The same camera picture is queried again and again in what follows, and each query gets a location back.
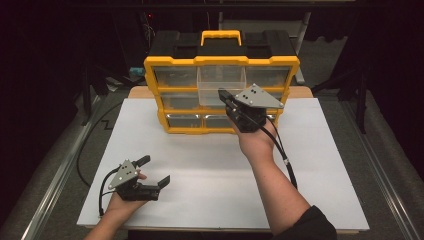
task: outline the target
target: human hand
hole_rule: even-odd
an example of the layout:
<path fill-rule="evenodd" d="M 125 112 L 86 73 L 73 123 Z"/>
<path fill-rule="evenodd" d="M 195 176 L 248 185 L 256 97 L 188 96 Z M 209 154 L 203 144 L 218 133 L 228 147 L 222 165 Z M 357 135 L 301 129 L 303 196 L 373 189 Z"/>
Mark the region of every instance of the human hand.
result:
<path fill-rule="evenodd" d="M 139 179 L 146 179 L 146 175 L 137 170 Z M 112 240 L 116 231 L 124 224 L 132 214 L 147 201 L 124 201 L 114 192 L 109 205 L 100 222 L 84 238 L 85 240 Z"/>
<path fill-rule="evenodd" d="M 147 178 L 147 176 L 142 174 L 139 169 L 137 172 L 139 179 L 144 180 Z M 105 216 L 113 215 L 113 217 L 122 224 L 125 223 L 137 209 L 147 202 L 148 201 L 124 201 L 116 192 L 114 192 L 110 198 Z"/>
<path fill-rule="evenodd" d="M 234 131 L 239 137 L 240 149 L 250 163 L 252 163 L 252 161 L 256 161 L 257 159 L 264 159 L 265 156 L 269 156 L 272 159 L 274 142 L 268 135 L 266 135 L 260 129 L 253 133 L 242 133 L 239 131 L 233 121 L 230 120 L 230 122 Z M 268 119 L 266 120 L 264 128 L 268 130 L 275 138 L 277 133 L 274 129 L 274 126 Z"/>

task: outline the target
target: carry handle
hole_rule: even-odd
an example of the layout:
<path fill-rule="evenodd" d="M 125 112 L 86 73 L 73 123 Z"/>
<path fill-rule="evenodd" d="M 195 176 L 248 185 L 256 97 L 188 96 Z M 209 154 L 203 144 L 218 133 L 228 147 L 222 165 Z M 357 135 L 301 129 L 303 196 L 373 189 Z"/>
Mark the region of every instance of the carry handle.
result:
<path fill-rule="evenodd" d="M 239 46 L 241 46 L 240 31 L 238 30 L 203 31 L 200 46 L 203 46 L 205 38 L 237 38 Z"/>

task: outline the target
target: forearm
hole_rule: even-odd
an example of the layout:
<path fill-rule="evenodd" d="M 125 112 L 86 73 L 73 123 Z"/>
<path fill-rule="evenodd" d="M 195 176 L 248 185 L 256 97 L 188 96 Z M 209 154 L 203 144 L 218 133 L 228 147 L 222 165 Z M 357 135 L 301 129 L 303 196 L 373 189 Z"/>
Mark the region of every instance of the forearm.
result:
<path fill-rule="evenodd" d="M 310 207 L 275 164 L 271 155 L 249 159 L 271 232 L 281 233 Z"/>

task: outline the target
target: metal rail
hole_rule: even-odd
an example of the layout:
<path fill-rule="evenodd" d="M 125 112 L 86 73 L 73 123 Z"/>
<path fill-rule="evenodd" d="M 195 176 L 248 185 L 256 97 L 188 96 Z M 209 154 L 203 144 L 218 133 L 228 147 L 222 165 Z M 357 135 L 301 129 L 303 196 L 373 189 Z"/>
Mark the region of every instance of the metal rail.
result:
<path fill-rule="evenodd" d="M 415 228 L 411 218 L 408 215 L 408 212 L 405 209 L 402 199 L 397 194 L 395 188 L 390 182 L 386 172 L 384 171 L 383 166 L 380 163 L 380 160 L 377 154 L 374 152 L 368 137 L 365 134 L 362 134 L 355 122 L 355 113 L 352 107 L 348 102 L 341 102 L 343 111 L 348 116 L 348 119 L 355 129 L 359 139 L 361 140 L 362 146 L 366 154 L 368 155 L 368 163 L 371 168 L 371 172 L 374 174 L 377 184 L 379 185 L 381 192 L 386 198 L 387 205 L 389 206 L 392 214 L 399 225 L 400 230 L 403 233 L 403 236 L 406 240 L 420 240 L 421 237 L 418 234 L 417 229 Z"/>
<path fill-rule="evenodd" d="M 103 102 L 104 100 L 100 99 L 99 96 L 94 99 L 94 114 L 92 115 L 92 118 L 89 119 L 87 124 L 81 130 L 74 146 L 72 147 L 66 158 L 63 159 L 62 163 L 60 164 L 59 169 L 57 170 L 52 182 L 50 183 L 49 188 L 44 194 L 40 205 L 38 205 L 38 208 L 35 211 L 35 214 L 32 217 L 27 229 L 25 230 L 21 240 L 33 240 L 40 238 L 44 226 L 46 225 L 50 214 L 52 213 L 54 206 L 56 205 L 56 202 L 59 199 L 60 194 L 66 184 L 66 181 L 68 180 L 69 174 L 71 173 L 72 168 L 75 166 L 76 158 L 78 156 L 78 152 L 81 150 L 82 143 L 87 137 L 87 134 L 90 129 L 93 127 L 92 120 L 97 117 L 98 110 L 100 109 Z"/>
<path fill-rule="evenodd" d="M 281 10 L 360 10 L 369 8 L 387 7 L 386 3 L 358 3 L 358 2 L 251 2 L 251 3 L 193 3 L 193 4 L 93 4 L 67 2 L 68 7 L 79 10 L 97 11 L 191 11 L 191 12 L 246 12 L 246 11 L 272 11 Z"/>

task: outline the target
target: yellow storage organizer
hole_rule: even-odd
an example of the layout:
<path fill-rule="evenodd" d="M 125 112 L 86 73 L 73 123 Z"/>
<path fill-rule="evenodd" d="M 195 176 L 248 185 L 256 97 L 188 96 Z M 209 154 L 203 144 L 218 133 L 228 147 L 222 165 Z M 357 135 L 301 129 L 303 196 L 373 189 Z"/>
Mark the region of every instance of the yellow storage organizer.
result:
<path fill-rule="evenodd" d="M 285 103 L 299 59 L 285 31 L 159 31 L 144 67 L 166 132 L 232 133 L 218 89 L 255 83 Z M 268 110 L 275 120 L 282 112 Z"/>

